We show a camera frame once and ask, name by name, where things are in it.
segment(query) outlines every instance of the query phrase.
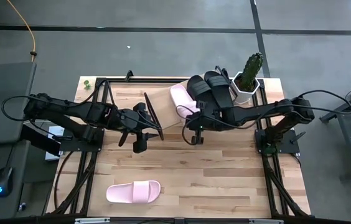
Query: pink slipper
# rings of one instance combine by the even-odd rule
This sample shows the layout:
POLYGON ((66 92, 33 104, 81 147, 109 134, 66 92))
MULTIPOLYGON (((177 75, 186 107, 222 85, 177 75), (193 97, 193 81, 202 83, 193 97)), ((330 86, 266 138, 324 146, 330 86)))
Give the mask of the pink slipper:
POLYGON ((108 187, 106 199, 112 203, 151 203, 161 193, 161 185, 156 180, 134 181, 108 187))
POLYGON ((191 115, 192 114, 191 111, 193 112, 199 111, 199 109, 196 108, 196 101, 192 100, 187 90, 181 84, 176 84, 172 86, 170 88, 170 94, 176 107, 179 105, 182 105, 189 109, 188 110, 182 106, 177 107, 178 113, 183 118, 186 118, 187 115, 191 115))

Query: computer mouse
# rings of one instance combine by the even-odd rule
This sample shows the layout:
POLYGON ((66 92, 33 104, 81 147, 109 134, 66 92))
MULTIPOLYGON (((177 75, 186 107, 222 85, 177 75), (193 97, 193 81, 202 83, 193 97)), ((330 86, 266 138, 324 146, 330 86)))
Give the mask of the computer mouse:
POLYGON ((12 167, 0 169, 0 197, 7 197, 12 192, 12 167))

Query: black slipper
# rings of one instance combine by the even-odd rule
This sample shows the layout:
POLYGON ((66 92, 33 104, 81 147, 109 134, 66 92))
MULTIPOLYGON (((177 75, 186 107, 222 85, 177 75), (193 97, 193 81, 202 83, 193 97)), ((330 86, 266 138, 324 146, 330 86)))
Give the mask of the black slipper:
POLYGON ((201 76, 194 75, 188 80, 187 92, 196 102, 202 101, 206 103, 204 111, 206 111, 208 115, 213 114, 214 111, 218 111, 212 89, 201 76))
POLYGON ((217 72, 208 71, 205 73, 205 81, 212 89, 212 94, 220 109, 233 107, 228 80, 217 72))

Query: concrete floor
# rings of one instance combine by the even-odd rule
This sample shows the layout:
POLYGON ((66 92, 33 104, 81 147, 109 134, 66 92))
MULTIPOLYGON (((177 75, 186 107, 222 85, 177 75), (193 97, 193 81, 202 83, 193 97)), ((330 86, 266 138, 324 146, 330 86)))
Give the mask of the concrete floor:
MULTIPOLYGON (((216 28, 196 32, 34 32, 37 72, 33 92, 72 100, 81 75, 191 76, 226 67, 243 69, 259 51, 250 0, 13 0, 30 25, 88 27, 216 28)), ((351 30, 351 0, 256 0, 262 29, 351 30)), ((5 1, 0 24, 22 25, 5 1)), ((269 73, 280 78, 287 97, 326 89, 351 89, 351 35, 263 35, 269 73)), ((0 30, 0 63, 30 60, 26 31, 0 30)), ((333 109, 341 102, 320 93, 307 95, 313 106, 333 109)), ((315 111, 317 117, 324 113, 315 111)), ((351 152, 336 121, 300 125, 301 163, 312 214, 351 220, 351 152)))

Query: wooden tabletop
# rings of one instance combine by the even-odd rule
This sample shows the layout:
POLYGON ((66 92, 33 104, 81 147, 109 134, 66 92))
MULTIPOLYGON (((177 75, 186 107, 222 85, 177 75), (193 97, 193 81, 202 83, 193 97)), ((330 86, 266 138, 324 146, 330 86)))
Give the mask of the wooden tabletop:
MULTIPOLYGON (((83 82, 89 80, 93 86, 95 79, 80 77, 76 102, 84 100, 92 92, 92 89, 84 89, 83 82)), ((264 83, 269 103, 284 98, 279 79, 265 78, 264 83)), ((147 151, 133 154, 135 137, 130 136, 123 147, 118 147, 121 134, 106 130, 103 150, 96 164, 88 216, 269 218, 263 164, 253 139, 255 127, 224 132, 204 131, 204 144, 190 146, 181 137, 182 123, 169 96, 171 85, 111 84, 119 108, 132 108, 138 102, 145 102, 144 92, 149 95, 161 125, 166 126, 164 141, 150 139, 147 151), (106 200, 109 186, 135 180, 159 181, 162 185, 159 198, 145 205, 113 204, 106 200)), ((280 119, 273 118, 273 123, 280 119)), ((192 132, 187 131, 186 136, 190 139, 192 132)), ((63 168, 57 191, 59 202, 75 183, 79 159, 80 153, 73 153, 63 168)), ((296 203, 310 213, 299 164, 295 158, 285 154, 279 155, 279 162, 285 188, 296 203)), ((53 191, 47 212, 54 210, 53 191)), ((278 211, 281 211, 277 191, 275 195, 278 211)))

